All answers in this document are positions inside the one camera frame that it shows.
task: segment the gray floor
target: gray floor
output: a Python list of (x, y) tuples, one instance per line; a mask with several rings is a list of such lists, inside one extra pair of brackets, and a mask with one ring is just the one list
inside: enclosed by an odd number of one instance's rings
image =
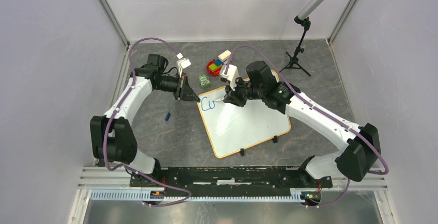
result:
[[(323, 191), (323, 202), (339, 192)], [(186, 202), (148, 208), (137, 201), (91, 201), (84, 223), (382, 223), (372, 191), (350, 191), (339, 203), (317, 210), (299, 203), (281, 202)]]
[[(286, 51), (293, 53), (298, 41), (229, 41), (174, 43), (192, 65), (185, 70), (189, 83), (197, 94), (224, 85), (219, 77), (210, 77), (212, 87), (202, 89), (198, 76), (206, 74), (207, 63), (225, 50), (239, 44), (250, 44), (263, 51), (278, 68), (288, 61)], [(301, 70), (285, 70), (283, 75), (318, 104), (333, 113), (352, 120), (351, 110), (329, 47), (324, 40), (307, 40), (300, 64), (312, 74)], [(160, 54), (175, 66), (172, 50), (160, 43), (139, 44), (133, 54), (136, 67), (146, 63), (148, 54)], [(262, 60), (255, 52), (242, 49), (233, 64), (246, 77), (245, 68), (252, 61)], [(169, 121), (164, 121), (167, 113)], [(299, 165), (311, 155), (325, 155), (336, 151), (334, 145), (305, 124), (291, 119), (292, 130), (278, 138), (278, 143), (264, 142), (246, 150), (245, 156), (234, 154), (216, 158), (198, 107), (194, 102), (175, 101), (171, 93), (154, 91), (146, 98), (135, 116), (132, 128), (141, 151), (160, 160), (162, 166), (238, 166), (238, 165)]]

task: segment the small green box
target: small green box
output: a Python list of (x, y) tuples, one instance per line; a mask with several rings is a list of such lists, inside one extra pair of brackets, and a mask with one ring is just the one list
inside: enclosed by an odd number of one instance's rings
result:
[(219, 70), (222, 67), (222, 65), (216, 66), (216, 64), (212, 63), (211, 65), (208, 66), (208, 68), (212, 71), (215, 72), (217, 70)]

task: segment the tripod stand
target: tripod stand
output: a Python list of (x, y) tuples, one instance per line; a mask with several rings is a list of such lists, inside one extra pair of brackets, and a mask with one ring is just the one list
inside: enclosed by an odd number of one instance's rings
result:
[(307, 75), (311, 76), (309, 72), (307, 72), (301, 65), (298, 63), (298, 54), (304, 52), (304, 48), (301, 47), (301, 44), (303, 43), (304, 37), (306, 36), (306, 32), (310, 29), (310, 20), (309, 18), (305, 18), (304, 20), (300, 20), (297, 17), (294, 19), (296, 23), (301, 24), (301, 26), (304, 27), (303, 35), (301, 36), (301, 40), (298, 43), (298, 46), (295, 49), (295, 52), (293, 53), (293, 56), (289, 54), (289, 52), (286, 52), (286, 54), (289, 56), (289, 63), (284, 66), (281, 70), (284, 69), (301, 69), (303, 70)]

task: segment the blue marker drawing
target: blue marker drawing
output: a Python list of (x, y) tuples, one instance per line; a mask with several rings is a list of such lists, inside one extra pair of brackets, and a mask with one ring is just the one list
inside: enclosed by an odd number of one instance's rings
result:
[(204, 109), (204, 106), (203, 106), (203, 104), (202, 104), (202, 101), (203, 101), (204, 99), (207, 99), (207, 100), (208, 100), (208, 98), (207, 98), (207, 97), (203, 97), (203, 98), (201, 99), (201, 109), (202, 109), (203, 111), (208, 111), (209, 109), (214, 109), (214, 108), (216, 107), (216, 104), (214, 104), (214, 102), (208, 101), (208, 109)]

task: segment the green toy block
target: green toy block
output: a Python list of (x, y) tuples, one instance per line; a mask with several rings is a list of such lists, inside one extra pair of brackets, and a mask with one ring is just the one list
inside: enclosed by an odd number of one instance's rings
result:
[(211, 86), (211, 82), (205, 74), (199, 76), (199, 81), (202, 88), (208, 88)]
[(219, 69), (221, 69), (222, 65), (216, 66), (216, 64), (212, 63), (211, 65), (208, 66), (208, 68), (212, 71), (215, 72)]

